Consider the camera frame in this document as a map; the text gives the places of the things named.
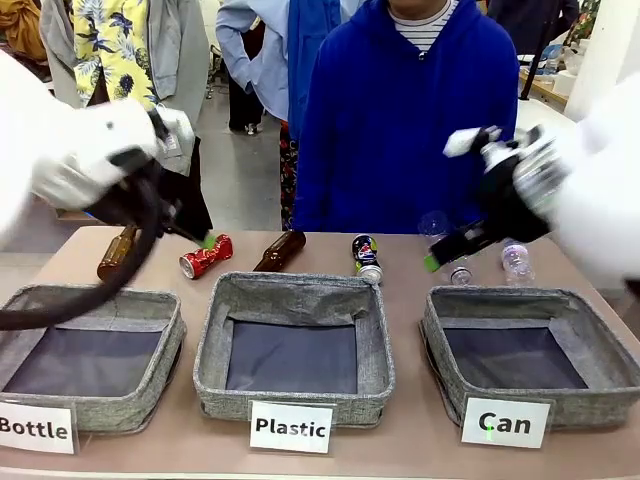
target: yellow floral shirt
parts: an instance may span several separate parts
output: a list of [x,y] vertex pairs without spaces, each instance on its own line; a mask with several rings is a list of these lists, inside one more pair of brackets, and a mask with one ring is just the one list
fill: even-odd
[[86,106],[104,73],[110,100],[132,97],[145,108],[158,103],[145,45],[147,0],[73,0],[78,94]]

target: blue hoodie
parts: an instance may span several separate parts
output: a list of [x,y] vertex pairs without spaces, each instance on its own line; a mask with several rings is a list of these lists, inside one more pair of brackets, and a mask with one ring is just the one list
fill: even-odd
[[481,214],[478,155],[446,158],[451,133],[498,125],[512,138],[518,61],[507,33],[474,0],[427,54],[370,0],[318,52],[300,138],[294,228],[416,233],[422,215],[458,225]]
[[318,50],[329,32],[340,25],[338,0],[289,2],[289,135],[296,142],[304,117],[307,93]]

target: tabletop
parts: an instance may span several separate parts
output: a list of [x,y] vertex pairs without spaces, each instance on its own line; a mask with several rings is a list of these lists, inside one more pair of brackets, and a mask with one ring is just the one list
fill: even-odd
[[[110,240],[122,229],[85,227],[60,249],[33,283],[87,284],[98,281],[96,267]],[[328,455],[274,453],[249,448],[249,424],[204,418],[193,386],[192,370],[207,305],[218,276],[252,270],[278,232],[225,232],[234,256],[189,280],[178,258],[196,246],[165,236],[132,282],[132,287],[175,292],[188,325],[175,379],[162,397],[149,427],[136,435],[81,439],[78,455],[49,455],[0,450],[0,465],[16,469],[64,472],[130,473],[169,476],[249,474],[429,478],[612,478],[640,473],[640,406],[617,429],[554,432],[540,450],[462,444],[461,432],[446,416],[424,355],[418,322],[429,289],[442,276],[424,270],[424,245],[417,236],[376,235],[384,268],[383,299],[393,348],[397,386],[382,421],[371,430],[338,429]],[[353,275],[352,235],[309,234],[304,251],[288,272]],[[562,287],[586,299],[629,349],[640,344],[583,275],[548,239],[531,244],[530,255],[541,287]],[[500,248],[494,245],[470,259],[475,283],[501,285]]]
[[[524,82],[527,81],[528,76],[529,76],[528,71],[520,70],[520,81],[523,83],[523,85],[524,85]],[[533,84],[531,85],[531,89],[534,92],[538,92],[539,94],[550,98],[551,100],[555,100],[563,107],[566,107],[567,103],[569,102],[569,97],[553,91],[553,84],[544,83],[544,82],[541,82],[540,80],[534,80]]]

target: white wall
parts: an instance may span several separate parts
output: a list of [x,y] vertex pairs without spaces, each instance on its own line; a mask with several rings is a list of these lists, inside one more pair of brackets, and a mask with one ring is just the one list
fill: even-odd
[[602,0],[565,115],[580,120],[593,101],[640,71],[640,0]]
[[207,32],[209,45],[218,45],[218,41],[216,40],[216,18],[219,7],[219,0],[200,0],[202,19],[204,20],[204,29]]

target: crushed can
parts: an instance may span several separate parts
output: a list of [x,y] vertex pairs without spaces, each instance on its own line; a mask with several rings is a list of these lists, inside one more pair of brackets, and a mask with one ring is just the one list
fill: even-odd
[[224,233],[216,237],[212,248],[201,248],[180,257],[180,268],[187,278],[200,278],[214,263],[233,256],[231,239]]

